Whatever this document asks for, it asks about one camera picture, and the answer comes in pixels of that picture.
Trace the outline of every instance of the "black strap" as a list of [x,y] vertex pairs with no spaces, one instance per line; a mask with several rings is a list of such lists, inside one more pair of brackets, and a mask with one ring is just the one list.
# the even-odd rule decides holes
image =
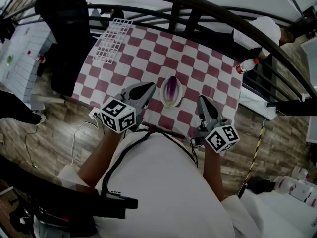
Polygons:
[[119,158],[117,159],[117,161],[113,164],[113,166],[110,168],[110,170],[106,173],[104,179],[103,179],[103,186],[102,186],[102,191],[101,191],[101,195],[106,195],[109,190],[108,190],[108,182],[109,182],[109,179],[113,173],[113,171],[119,166],[119,164],[122,162],[124,156],[127,154],[128,151],[130,151],[133,147],[135,147],[136,145],[140,144],[141,142],[147,140],[151,134],[153,133],[160,133],[160,134],[163,134],[166,138],[168,138],[169,140],[171,140],[172,142],[174,142],[176,145],[178,145],[191,159],[192,161],[196,163],[194,157],[183,147],[181,146],[179,143],[177,143],[174,139],[172,139],[171,137],[169,137],[168,135],[166,135],[164,132],[161,132],[161,131],[150,131],[148,132],[143,138],[139,139],[138,141],[134,142],[132,145],[129,145],[127,148],[125,148]]

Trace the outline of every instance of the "sneaker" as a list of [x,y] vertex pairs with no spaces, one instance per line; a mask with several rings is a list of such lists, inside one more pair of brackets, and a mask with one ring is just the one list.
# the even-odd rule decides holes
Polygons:
[[45,114],[40,114],[40,116],[41,116],[41,120],[36,126],[40,125],[41,123],[44,123],[45,120],[46,120],[46,115]]

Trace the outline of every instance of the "person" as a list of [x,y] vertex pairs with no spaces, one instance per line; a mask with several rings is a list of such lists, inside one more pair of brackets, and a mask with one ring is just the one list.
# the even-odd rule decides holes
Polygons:
[[14,94],[0,90],[0,100],[3,105],[0,109],[1,118],[14,118],[29,124],[39,125],[46,119],[45,114],[36,114],[32,112],[18,97]]
[[[285,28],[280,28],[270,17],[258,17],[256,20],[249,21],[249,23],[266,34],[278,45],[293,43],[295,41],[290,31]],[[270,54],[270,52],[262,48],[260,44],[236,29],[233,30],[233,40],[246,49],[253,50],[261,59],[265,59]]]
[[[58,177],[101,191],[103,177],[121,152],[147,132],[109,131],[77,173],[65,166]],[[125,219],[94,217],[94,237],[255,238],[260,231],[234,195],[225,198],[221,156],[205,144],[203,176],[178,145],[160,133],[135,145],[112,173],[107,189],[138,199]]]

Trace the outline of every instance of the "table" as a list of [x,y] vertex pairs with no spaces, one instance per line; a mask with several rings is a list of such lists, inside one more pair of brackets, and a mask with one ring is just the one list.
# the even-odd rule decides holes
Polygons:
[[[93,60],[98,44],[81,68],[73,98],[99,108],[127,86],[148,81],[156,84],[156,91],[144,110],[146,123],[192,137],[200,123],[197,99],[201,94],[212,98],[223,116],[234,122],[243,76],[234,70],[233,59],[182,37],[135,25],[113,64]],[[169,109],[160,101],[159,89],[172,75],[182,83],[183,98]]]
[[[31,101],[32,89],[37,79],[39,63],[34,57],[46,52],[55,42],[46,23],[18,26],[0,58],[0,82],[21,101]],[[7,66],[6,58],[13,55],[12,63]]]

